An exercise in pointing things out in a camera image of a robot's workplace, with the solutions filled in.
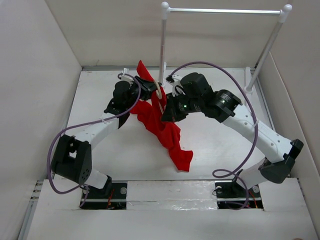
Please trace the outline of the beige wooden hanger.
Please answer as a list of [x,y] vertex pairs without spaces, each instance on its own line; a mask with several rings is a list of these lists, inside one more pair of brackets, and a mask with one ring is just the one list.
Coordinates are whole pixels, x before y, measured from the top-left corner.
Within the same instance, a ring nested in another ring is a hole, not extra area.
[[[156,86],[156,95],[157,95],[157,98],[160,101],[162,99],[161,86],[159,85],[159,83],[156,80],[153,80],[153,83]],[[162,107],[160,102],[158,102],[158,105],[159,105],[160,112],[163,114],[164,113],[164,108]]]

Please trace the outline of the red t shirt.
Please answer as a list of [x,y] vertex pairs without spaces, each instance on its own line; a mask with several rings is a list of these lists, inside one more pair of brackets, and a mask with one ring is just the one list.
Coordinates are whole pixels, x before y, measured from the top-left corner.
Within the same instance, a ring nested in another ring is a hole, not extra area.
[[151,103],[140,100],[130,113],[136,115],[145,128],[154,134],[161,145],[167,149],[168,155],[176,169],[180,172],[189,172],[193,151],[181,148],[181,129],[176,124],[161,121],[162,110],[167,104],[167,98],[164,89],[161,87],[160,90],[161,99],[154,92],[151,95]]

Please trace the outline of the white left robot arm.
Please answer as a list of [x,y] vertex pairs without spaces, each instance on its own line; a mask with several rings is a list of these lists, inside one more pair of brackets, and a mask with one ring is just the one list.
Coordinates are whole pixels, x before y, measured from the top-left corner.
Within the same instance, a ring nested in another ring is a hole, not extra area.
[[112,99],[100,120],[83,123],[84,130],[74,135],[60,133],[53,158],[51,171],[79,186],[94,189],[100,198],[111,194],[111,177],[93,168],[92,150],[109,134],[118,130],[127,121],[130,111],[140,100],[149,100],[154,93],[161,92],[161,84],[147,81],[139,76],[119,74]]

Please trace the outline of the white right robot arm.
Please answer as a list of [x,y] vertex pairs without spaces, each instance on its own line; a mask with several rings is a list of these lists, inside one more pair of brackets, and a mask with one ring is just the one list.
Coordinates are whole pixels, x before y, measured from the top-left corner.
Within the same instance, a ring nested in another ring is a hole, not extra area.
[[290,174],[304,146],[301,140],[285,138],[254,119],[236,95],[226,89],[214,91],[201,73],[172,75],[166,80],[172,93],[166,95],[163,122],[179,122],[188,114],[201,112],[235,130],[264,154],[263,160],[237,172],[240,179],[231,184],[235,196],[242,197],[249,188],[266,181],[281,184]]

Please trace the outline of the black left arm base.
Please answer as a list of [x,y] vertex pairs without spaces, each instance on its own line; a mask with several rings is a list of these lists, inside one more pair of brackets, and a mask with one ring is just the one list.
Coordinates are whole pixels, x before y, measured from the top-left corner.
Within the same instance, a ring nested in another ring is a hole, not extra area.
[[80,198],[80,208],[83,210],[126,210],[127,181],[113,181],[106,189],[84,188]]

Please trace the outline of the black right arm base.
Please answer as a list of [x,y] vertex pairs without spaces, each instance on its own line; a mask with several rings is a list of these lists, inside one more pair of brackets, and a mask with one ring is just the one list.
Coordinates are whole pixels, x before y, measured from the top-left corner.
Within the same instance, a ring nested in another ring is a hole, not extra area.
[[259,186],[254,185],[246,190],[237,180],[238,178],[234,177],[232,181],[215,182],[212,195],[217,197],[218,209],[263,209]]

